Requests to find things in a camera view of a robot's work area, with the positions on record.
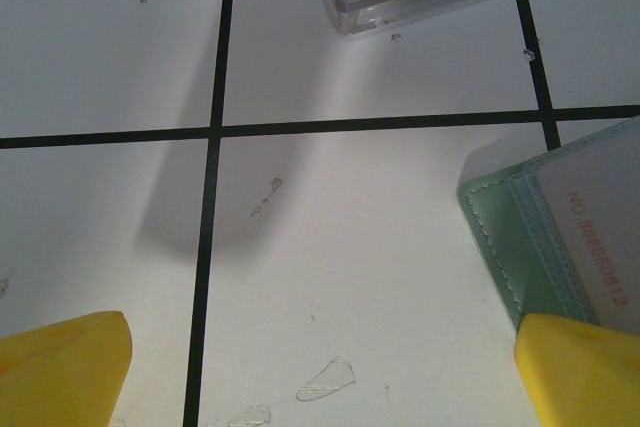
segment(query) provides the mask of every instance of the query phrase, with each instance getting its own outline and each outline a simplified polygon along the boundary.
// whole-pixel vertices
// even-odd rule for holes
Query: white card
[[[550,161],[537,179],[600,323],[640,334],[640,131],[634,126]]]

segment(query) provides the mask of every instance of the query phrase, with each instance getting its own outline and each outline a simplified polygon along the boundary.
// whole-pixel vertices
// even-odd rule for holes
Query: white surface
[[[587,135],[604,130],[627,119],[581,120],[575,122],[558,122],[558,132],[562,145],[581,139]]]
[[[224,123],[535,109],[523,49],[515,0],[356,38],[320,0],[234,0]]]
[[[0,0],[0,136],[208,125],[219,6]]]
[[[637,103],[634,0],[589,1],[532,0],[554,101]],[[0,2],[0,136],[208,123],[220,0]],[[535,109],[523,48],[514,0],[354,39],[320,0],[235,0],[224,120]],[[225,140],[201,424],[263,402],[272,425],[535,425],[454,193],[543,149],[537,125]],[[124,310],[128,427],[181,424],[204,152],[0,152],[0,335]],[[299,404],[338,354],[357,384]]]
[[[115,415],[129,427],[182,422],[197,238],[188,252],[153,229],[154,199],[198,166],[181,198],[202,198],[204,141],[3,151],[0,336],[121,310],[134,343]],[[166,222],[183,222],[181,213]],[[189,222],[198,224],[199,217]]]
[[[553,106],[638,104],[640,0],[531,0]]]
[[[279,426],[536,425],[455,199],[505,137],[529,142],[474,174],[544,150],[537,125],[223,140],[202,425],[256,402]],[[298,402],[337,355],[357,383]]]

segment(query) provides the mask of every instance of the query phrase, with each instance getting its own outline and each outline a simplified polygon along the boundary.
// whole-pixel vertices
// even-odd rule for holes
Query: yellow object
[[[131,363],[120,312],[0,339],[0,425],[106,427]]]
[[[530,314],[515,357],[543,426],[640,426],[640,337]]]

